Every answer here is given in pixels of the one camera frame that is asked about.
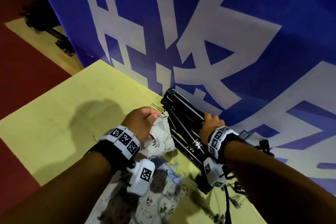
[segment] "person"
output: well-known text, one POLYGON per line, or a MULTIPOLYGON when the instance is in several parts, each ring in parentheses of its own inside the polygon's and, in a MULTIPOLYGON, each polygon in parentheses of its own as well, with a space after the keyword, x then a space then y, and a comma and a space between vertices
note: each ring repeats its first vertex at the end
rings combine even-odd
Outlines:
MULTIPOLYGON (((159 116, 155 109, 142 107, 130 112, 121 125, 143 143, 159 116)), ((218 116, 205 114, 199 132, 202 142, 207 145, 209 136, 222 126, 218 116)), ((267 223, 336 223, 336 198, 298 171, 239 141, 227 143, 220 154, 267 223)), ((84 223, 122 162, 118 154, 112 163, 104 155, 91 150, 1 216, 0 224, 84 223)))

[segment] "person's left arm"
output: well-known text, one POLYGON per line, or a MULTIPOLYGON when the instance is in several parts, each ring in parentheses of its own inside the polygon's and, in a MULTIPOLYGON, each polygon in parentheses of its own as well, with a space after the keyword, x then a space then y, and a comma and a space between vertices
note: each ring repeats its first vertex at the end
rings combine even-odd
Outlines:
MULTIPOLYGON (((143 143, 160 113, 150 107, 130 112, 122 125, 143 143)), ((111 164, 92 151, 0 217, 0 224, 84 223, 113 175, 111 164)))

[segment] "person's right arm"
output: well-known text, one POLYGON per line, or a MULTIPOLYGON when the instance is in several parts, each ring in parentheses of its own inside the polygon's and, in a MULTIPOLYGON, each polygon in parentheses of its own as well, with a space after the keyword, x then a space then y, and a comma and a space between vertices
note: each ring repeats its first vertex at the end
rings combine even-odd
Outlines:
MULTIPOLYGON (((225 123, 217 116, 205 117, 200 136, 207 144, 209 135, 225 123)), ((336 197, 303 174, 238 141, 229 142, 223 154, 268 224, 336 223, 336 197)))

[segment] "red carpet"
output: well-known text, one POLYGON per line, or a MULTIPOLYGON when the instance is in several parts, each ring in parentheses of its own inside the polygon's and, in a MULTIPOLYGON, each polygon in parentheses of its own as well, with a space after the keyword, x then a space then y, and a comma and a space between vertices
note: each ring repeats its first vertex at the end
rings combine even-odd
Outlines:
MULTIPOLYGON (((20 18, 22 6, 33 1, 0 0, 0 119, 70 77, 3 24, 20 18)), ((39 187, 0 139, 0 214, 39 187)))

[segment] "yellow surface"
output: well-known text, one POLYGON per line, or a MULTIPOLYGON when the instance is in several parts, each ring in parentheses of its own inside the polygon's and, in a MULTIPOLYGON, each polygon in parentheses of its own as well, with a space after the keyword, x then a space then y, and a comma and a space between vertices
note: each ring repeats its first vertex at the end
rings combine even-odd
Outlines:
MULTIPOLYGON (((28 27, 24 18, 16 19, 5 24, 11 31, 31 44, 69 74, 74 75, 84 69, 77 55, 69 57, 56 46, 55 42, 57 39, 54 36, 47 32, 38 32, 28 27)), ((57 26, 55 29, 65 35, 61 26, 57 26)))
MULTIPOLYGON (((95 144, 93 136, 99 138, 120 124, 131 110, 151 103, 158 105, 161 98, 97 61, 1 120, 0 137, 43 185, 80 159, 95 144)), ((181 153, 172 161, 180 163, 178 173, 190 190, 195 189, 188 177, 195 177, 198 169, 181 153)), ((225 213, 222 191, 214 189, 207 200, 213 212, 225 213)), ((240 210, 231 205, 231 215, 233 223, 265 223, 247 199, 240 210)), ((212 223, 189 197, 178 204, 169 222, 212 223)))

